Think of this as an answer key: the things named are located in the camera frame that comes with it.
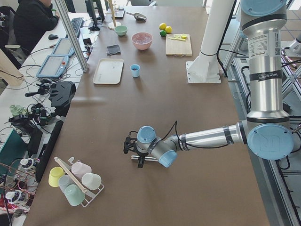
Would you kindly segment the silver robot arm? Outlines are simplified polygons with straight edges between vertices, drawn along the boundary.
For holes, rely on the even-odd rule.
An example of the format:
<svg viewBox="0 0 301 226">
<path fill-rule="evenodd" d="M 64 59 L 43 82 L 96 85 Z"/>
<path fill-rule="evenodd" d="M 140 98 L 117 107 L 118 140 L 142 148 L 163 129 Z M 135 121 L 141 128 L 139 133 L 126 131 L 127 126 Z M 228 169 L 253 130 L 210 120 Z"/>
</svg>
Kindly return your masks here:
<svg viewBox="0 0 301 226">
<path fill-rule="evenodd" d="M 294 41 L 292 41 L 288 47 L 289 56 L 300 57 L 301 56 L 301 34 L 299 34 Z"/>
<path fill-rule="evenodd" d="M 280 30 L 287 21 L 284 0 L 241 1 L 241 29 L 248 38 L 251 110 L 246 120 L 231 126 L 160 138 L 153 127 L 143 126 L 137 136 L 128 136 L 124 153 L 138 155 L 142 167 L 152 155 L 170 167 L 179 151 L 191 148 L 214 149 L 238 142 L 249 146 L 257 156 L 278 160 L 293 151 L 289 114 L 283 110 Z"/>
</svg>

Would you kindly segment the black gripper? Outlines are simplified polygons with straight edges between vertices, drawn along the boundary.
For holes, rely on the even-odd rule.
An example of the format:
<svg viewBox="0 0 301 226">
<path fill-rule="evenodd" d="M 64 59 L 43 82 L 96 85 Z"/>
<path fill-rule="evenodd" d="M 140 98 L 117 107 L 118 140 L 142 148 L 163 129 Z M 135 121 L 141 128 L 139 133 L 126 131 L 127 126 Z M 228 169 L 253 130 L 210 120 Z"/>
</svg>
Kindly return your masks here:
<svg viewBox="0 0 301 226">
<path fill-rule="evenodd" d="M 143 168 L 144 160 L 148 153 L 142 153 L 137 149 L 137 138 L 131 137 L 131 133 L 130 131 L 125 139 L 123 152 L 124 154 L 127 154 L 129 151 L 136 153 L 138 155 L 138 167 Z"/>
</svg>

